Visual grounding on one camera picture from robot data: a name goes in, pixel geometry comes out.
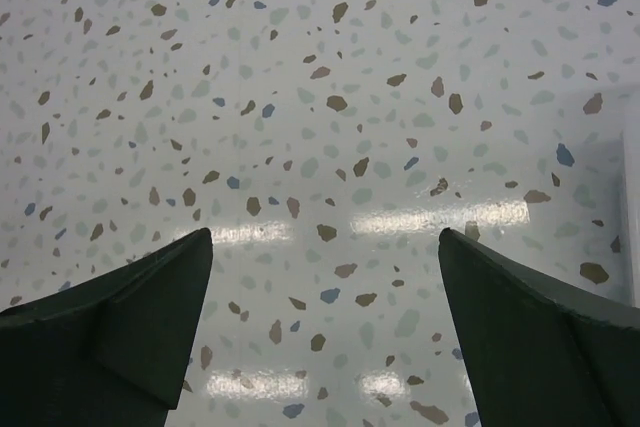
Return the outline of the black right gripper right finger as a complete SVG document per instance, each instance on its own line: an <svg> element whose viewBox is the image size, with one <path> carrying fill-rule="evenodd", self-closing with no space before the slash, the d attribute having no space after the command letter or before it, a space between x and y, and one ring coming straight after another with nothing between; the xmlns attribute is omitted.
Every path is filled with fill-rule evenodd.
<svg viewBox="0 0 640 427"><path fill-rule="evenodd" d="M438 260L482 425L638 425L637 308L452 229Z"/></svg>

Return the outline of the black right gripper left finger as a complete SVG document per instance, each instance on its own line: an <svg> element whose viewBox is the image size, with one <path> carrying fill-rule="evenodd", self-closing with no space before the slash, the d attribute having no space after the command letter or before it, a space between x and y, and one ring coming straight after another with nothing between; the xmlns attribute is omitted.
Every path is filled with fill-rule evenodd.
<svg viewBox="0 0 640 427"><path fill-rule="evenodd" d="M201 228L2 311L2 425L164 425L180 400L212 261Z"/></svg>

